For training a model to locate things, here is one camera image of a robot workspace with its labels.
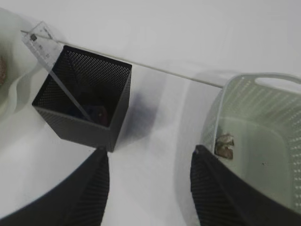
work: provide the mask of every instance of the black object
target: black object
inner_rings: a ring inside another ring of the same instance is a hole
[[[201,226],[300,226],[301,216],[253,189],[204,146],[191,161],[191,192]]]
[[[99,226],[110,188],[105,149],[98,148],[57,187],[0,220],[0,226]]]
[[[132,66],[64,46],[53,72],[90,115],[85,119],[50,75],[32,105],[62,139],[113,151],[127,113]]]

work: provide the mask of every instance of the small item inside basket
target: small item inside basket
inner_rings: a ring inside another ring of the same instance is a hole
[[[233,159],[234,137],[230,134],[219,136],[215,141],[214,154],[217,156]]]

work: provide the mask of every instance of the gray plastic basket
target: gray plastic basket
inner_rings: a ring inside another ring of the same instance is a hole
[[[212,104],[201,138],[201,144],[214,153],[216,139],[231,134],[233,159],[216,157],[252,187],[299,213],[300,84],[299,78],[282,74],[231,79]]]

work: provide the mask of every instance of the white table surface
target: white table surface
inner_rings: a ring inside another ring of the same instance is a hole
[[[224,85],[239,72],[301,75],[300,0],[1,0],[59,39]]]
[[[31,106],[47,73],[20,86],[17,112],[0,124],[0,218],[72,173],[93,148],[61,140]],[[193,226],[190,161],[219,88],[133,66],[129,109],[109,154],[102,226]]]

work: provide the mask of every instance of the clear plastic ruler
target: clear plastic ruler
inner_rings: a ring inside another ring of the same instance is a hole
[[[22,37],[22,41],[34,54],[39,63],[48,71],[53,80],[56,81],[69,99],[76,105],[85,118],[92,121],[91,117],[52,71],[53,66],[63,50],[63,45],[57,42],[49,27],[44,22],[40,22],[30,32]]]

